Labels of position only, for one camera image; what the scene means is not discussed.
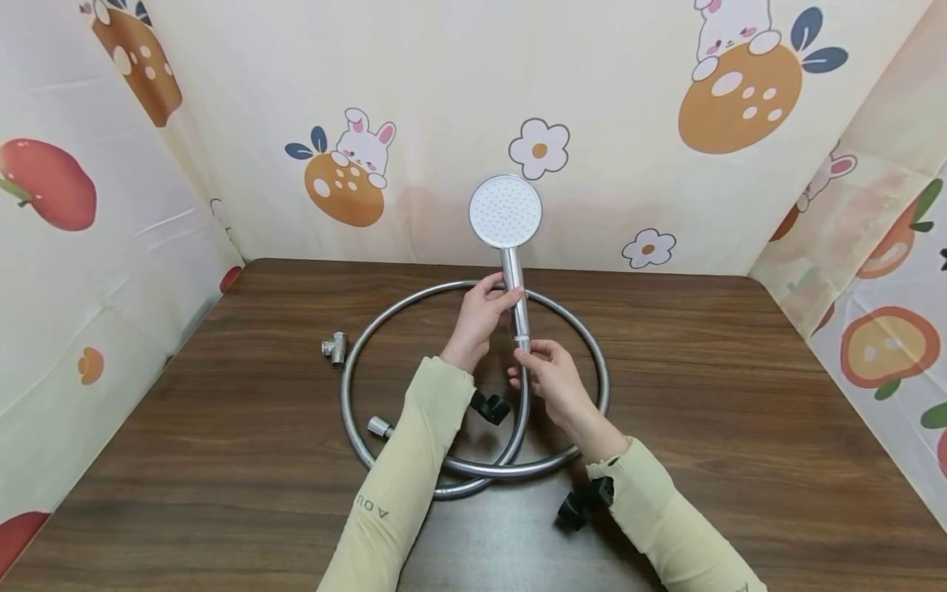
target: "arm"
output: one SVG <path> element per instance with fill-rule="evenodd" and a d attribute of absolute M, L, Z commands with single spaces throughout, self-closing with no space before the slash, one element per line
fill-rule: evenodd
<path fill-rule="evenodd" d="M 534 341 L 520 364 L 539 382 L 549 417 L 575 441 L 590 478 L 615 484 L 610 512 L 670 592 L 765 592 L 766 586 L 726 539 L 677 492 L 670 475 L 640 441 L 626 438 L 599 413 L 572 357 L 551 341 Z M 515 370 L 510 381 L 519 385 Z"/>
<path fill-rule="evenodd" d="M 398 427 L 355 496 L 342 538 L 319 584 L 322 592 L 393 591 L 418 538 L 440 465 L 474 394 L 471 374 L 490 349 L 501 314 L 523 289 L 492 290 L 484 278 L 464 296 L 454 334 L 439 358 L 424 359 L 404 395 Z"/>

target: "shower head nozzle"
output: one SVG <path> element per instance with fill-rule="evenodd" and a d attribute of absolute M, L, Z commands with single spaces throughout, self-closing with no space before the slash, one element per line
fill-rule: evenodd
<path fill-rule="evenodd" d="M 471 198 L 473 232 L 486 244 L 511 249 L 532 238 L 543 219 L 539 193 L 526 180 L 501 174 L 480 184 Z"/>

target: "metal hose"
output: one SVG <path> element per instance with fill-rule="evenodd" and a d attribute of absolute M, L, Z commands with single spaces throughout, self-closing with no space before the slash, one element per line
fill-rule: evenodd
<path fill-rule="evenodd" d="M 358 340 L 352 346 L 351 352 L 349 353 L 348 360 L 346 362 L 345 372 L 342 374 L 342 384 L 340 386 L 342 420 L 346 428 L 348 441 L 351 442 L 352 448 L 355 450 L 355 454 L 367 468 L 370 469 L 374 464 L 375 457 L 371 454 L 371 451 L 368 450 L 368 447 L 365 445 L 365 441 L 362 440 L 362 436 L 359 434 L 359 429 L 355 424 L 355 416 L 352 413 L 351 407 L 352 374 L 355 371 L 356 362 L 358 361 L 358 356 L 361 353 L 362 348 L 365 347 L 366 343 L 368 343 L 368 339 L 371 338 L 371 335 L 375 333 L 379 327 L 385 323 L 385 321 L 398 312 L 411 306 L 412 304 L 420 302 L 421 300 L 436 294 L 451 292 L 453 290 L 470 289 L 476 284 L 477 282 L 473 280 L 452 281 L 416 292 L 413 295 L 396 302 L 386 311 L 379 314 L 378 317 L 368 325 L 367 329 L 365 329 L 365 331 L 359 336 Z M 574 314 L 570 313 L 564 306 L 558 304 L 551 298 L 531 290 L 527 290 L 527 294 L 529 299 L 539 302 L 553 313 L 556 313 L 564 318 L 569 323 L 569 325 L 571 325 L 572 328 L 579 333 L 581 338 L 585 341 L 585 344 L 588 346 L 589 350 L 592 351 L 592 357 L 595 359 L 596 372 L 599 375 L 599 411 L 601 411 L 602 414 L 607 413 L 610 397 L 610 379 L 608 373 L 608 364 L 605 362 L 605 355 L 602 353 L 599 342 L 596 341 L 596 338 L 592 335 L 588 328 L 585 327 L 585 325 L 583 325 L 582 322 Z M 516 415 L 516 422 L 513 427 L 513 435 L 509 439 L 507 447 L 503 450 L 503 453 L 501 453 L 500 457 L 493 464 L 483 464 L 469 460 L 461 460 L 459 458 L 450 456 L 445 458 L 444 466 L 449 470 L 461 475 L 473 476 L 477 478 L 464 481 L 456 485 L 438 487 L 434 491 L 434 498 L 436 500 L 458 499 L 460 497 L 473 495 L 474 493 L 481 492 L 487 488 L 494 479 L 518 479 L 545 475 L 558 469 L 566 462 L 579 455 L 579 450 L 573 445 L 552 457 L 547 457 L 542 460 L 535 460 L 523 464 L 509 464 L 516 457 L 520 446 L 523 444 L 523 439 L 526 436 L 527 430 L 527 419 L 529 417 L 529 377 L 525 368 L 520 367 L 520 371 L 522 372 L 522 379 L 520 382 L 520 408 Z"/>

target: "sleeve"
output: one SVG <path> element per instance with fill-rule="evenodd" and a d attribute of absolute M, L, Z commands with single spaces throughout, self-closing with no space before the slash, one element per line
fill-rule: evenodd
<path fill-rule="evenodd" d="M 470 374 L 439 358 L 421 362 L 398 427 L 355 496 L 319 591 L 395 590 L 473 394 Z"/>
<path fill-rule="evenodd" d="M 625 454 L 586 467 L 615 484 L 611 513 L 669 592 L 765 592 L 736 549 L 674 488 L 668 471 L 635 439 Z"/>

